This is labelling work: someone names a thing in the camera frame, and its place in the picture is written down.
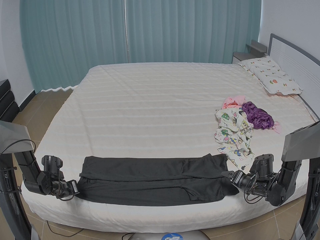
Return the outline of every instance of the floral pillowcase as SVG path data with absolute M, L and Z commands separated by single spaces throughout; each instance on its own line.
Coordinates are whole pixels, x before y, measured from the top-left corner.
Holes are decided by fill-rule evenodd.
M 246 59 L 239 63 L 244 69 L 256 76 L 270 94 L 300 94 L 302 88 L 269 56 Z

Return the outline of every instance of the purple satin fabric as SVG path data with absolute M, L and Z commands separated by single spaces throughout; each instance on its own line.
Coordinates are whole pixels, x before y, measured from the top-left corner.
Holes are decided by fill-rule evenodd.
M 247 114 L 247 119 L 253 124 L 254 129 L 266 129 L 272 128 L 275 122 L 266 111 L 261 108 L 257 108 L 252 102 L 246 102 L 242 104 L 242 110 Z

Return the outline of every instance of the curtain fold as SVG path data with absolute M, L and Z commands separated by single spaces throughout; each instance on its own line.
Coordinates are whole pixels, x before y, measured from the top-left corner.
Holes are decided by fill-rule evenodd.
M 75 86 L 96 65 L 128 62 L 124 0 L 21 0 L 20 24 L 36 92 Z
M 261 0 L 126 0 L 130 62 L 231 63 L 258 40 Z

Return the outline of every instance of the wall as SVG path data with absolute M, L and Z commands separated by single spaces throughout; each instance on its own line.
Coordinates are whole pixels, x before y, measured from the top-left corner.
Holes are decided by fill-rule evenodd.
M 0 0 L 0 80 L 9 79 L 18 106 L 33 92 L 20 32 L 20 0 Z
M 259 42 L 271 33 L 320 59 L 320 0 L 262 0 Z

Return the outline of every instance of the tiled floor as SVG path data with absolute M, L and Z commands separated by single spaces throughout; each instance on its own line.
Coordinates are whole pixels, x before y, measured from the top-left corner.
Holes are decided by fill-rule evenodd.
M 71 92 L 72 90 L 69 89 L 67 91 L 58 90 L 38 93 L 26 106 L 23 112 L 17 115 L 14 119 L 14 123 L 27 126 L 31 139 L 38 145 L 53 117 Z M 15 173 L 17 183 L 20 185 L 22 183 L 22 173 L 19 167 Z M 42 240 L 69 239 L 50 232 L 46 222 L 38 215 L 32 213 L 24 201 L 23 204 L 30 222 L 34 224 Z M 276 240 L 279 237 L 287 240 L 290 239 L 294 226 L 301 216 L 303 204 L 304 196 L 258 218 L 234 225 L 204 229 L 203 232 L 212 240 Z M 52 222 L 49 222 L 49 224 L 54 232 L 64 235 L 72 235 L 79 230 L 78 228 L 59 225 Z M 121 240 L 122 235 L 122 233 L 109 233 L 85 229 L 80 234 L 72 237 L 72 239 Z M 1 210 L 0 236 L 1 239 L 14 239 Z M 320 233 L 316 235 L 315 239 L 320 240 Z

